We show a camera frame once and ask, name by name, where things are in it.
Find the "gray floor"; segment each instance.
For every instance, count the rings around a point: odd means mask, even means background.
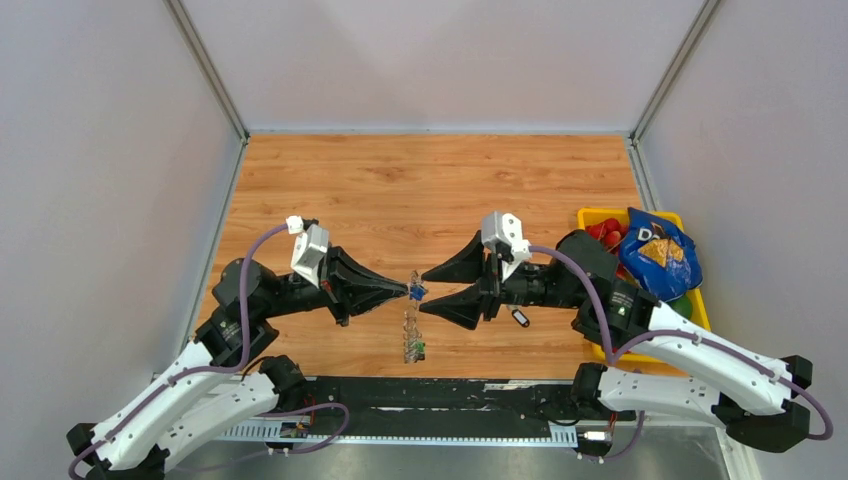
[[[616,443],[626,443],[630,432],[624,426],[616,429]],[[183,466],[215,465],[261,449],[262,445],[255,443],[211,442],[189,456]],[[727,479],[727,472],[714,429],[653,427],[645,429],[628,456],[604,465],[577,460],[572,452],[552,448],[334,445],[308,455],[262,457],[239,467],[196,475],[173,472],[167,478],[715,480]]]

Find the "robotic arm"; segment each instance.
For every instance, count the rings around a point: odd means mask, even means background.
[[[521,306],[577,308],[572,328],[602,344],[601,323],[579,276],[558,260],[526,263],[532,250],[523,238],[521,222],[511,214],[494,212],[462,251],[422,275],[425,281],[473,285],[425,302],[420,311],[473,330],[481,317],[484,321],[494,318],[501,305],[507,305],[523,327],[530,325],[530,319]],[[726,427],[741,443],[769,452],[783,452],[809,435],[810,412],[792,402],[795,393],[788,386],[809,387],[812,364],[808,360],[768,358],[692,324],[647,291],[617,278],[618,259],[582,230],[563,238],[556,250],[573,259],[598,292],[613,349],[652,332],[658,335],[632,351],[693,375],[659,377],[583,364],[575,376],[575,401],[613,411],[649,410],[703,420]],[[678,332],[688,337],[680,338]],[[714,344],[738,354],[728,355]],[[763,365],[771,375],[739,355]]]
[[[245,276],[248,332],[242,330],[239,302],[243,259],[237,259],[224,268],[220,283],[212,290],[219,306],[196,330],[194,340],[174,363],[112,417],[96,425],[78,424],[68,432],[68,442],[78,456],[99,444],[83,459],[94,467],[86,478],[132,478],[128,475],[133,470],[149,474],[161,470],[166,458],[167,465],[175,465],[178,458],[205,441],[202,439],[208,437],[209,432],[218,431],[218,422],[201,428],[201,423],[210,416],[224,423],[237,422],[243,415],[249,417],[277,406],[278,394],[285,385],[275,383],[273,378],[263,380],[268,375],[260,374],[251,376],[246,382],[250,386],[243,387],[257,394],[243,395],[239,397],[241,400],[234,402],[218,399],[186,414],[201,396],[231,375],[230,372],[209,371],[212,370],[209,367],[238,366],[244,348],[249,349],[248,361],[251,361],[277,338],[279,333],[268,323],[269,318],[325,307],[337,324],[347,326],[351,316],[366,313],[407,294],[405,284],[368,270],[350,258],[344,249],[332,246],[328,232],[317,221],[304,222],[300,217],[290,217],[287,223],[290,233],[300,233],[292,255],[294,273],[277,276],[250,260]],[[262,368],[273,372],[267,363],[263,363]],[[200,371],[174,380],[180,373],[194,369]],[[143,408],[132,416],[140,405]],[[224,410],[229,414],[221,415]],[[184,414],[181,425],[193,425],[192,431],[200,433],[182,435],[179,429],[166,433]],[[121,422],[123,428],[107,438],[108,432]]]

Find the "doritos bag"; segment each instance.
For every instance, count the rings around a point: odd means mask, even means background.
[[[668,302],[701,284],[701,264],[688,235],[648,212],[631,207],[627,214],[630,229],[618,257],[642,288]]]

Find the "black wire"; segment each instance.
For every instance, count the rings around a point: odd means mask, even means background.
[[[542,407],[544,407],[545,405],[550,405],[550,403],[551,403],[550,400],[545,400],[544,402],[536,405],[536,413],[542,415],[542,418],[544,418],[545,420],[547,420],[547,421],[549,421],[549,422],[551,422],[555,425],[559,425],[561,427],[573,427],[573,426],[577,425],[577,422],[580,421],[580,411],[577,410],[576,408],[575,408],[576,415],[575,415],[574,420],[572,420],[570,422],[560,422],[560,421],[554,420],[547,413],[545,413],[544,410],[542,410]]]
[[[241,374],[241,380],[244,380],[244,377],[246,377],[247,374],[250,373],[251,370],[253,370],[253,367],[262,363],[263,360],[268,360],[269,358],[274,358],[274,357],[269,355],[269,356],[265,356],[265,357],[259,357],[256,360],[254,360],[253,363],[251,363],[250,365],[247,366],[247,368],[244,369],[244,373]]]

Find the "yellow bin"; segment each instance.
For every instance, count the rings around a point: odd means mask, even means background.
[[[651,212],[652,214],[664,218],[669,222],[677,225],[680,230],[683,230],[683,220],[674,212]],[[627,209],[615,208],[581,208],[577,212],[577,226],[585,229],[588,225],[595,225],[603,222],[608,218],[615,218],[623,225],[630,224],[630,217],[627,216]],[[707,331],[710,330],[710,321],[707,318],[707,310],[704,308],[704,298],[701,296],[701,289],[695,288],[686,292],[686,296],[692,302],[692,318],[691,321],[695,325],[703,327]],[[600,345],[592,344],[592,352],[601,360],[604,359],[604,350]],[[644,355],[636,355],[627,353],[621,357],[621,360],[628,362],[641,363],[662,363],[656,358],[646,357]]]

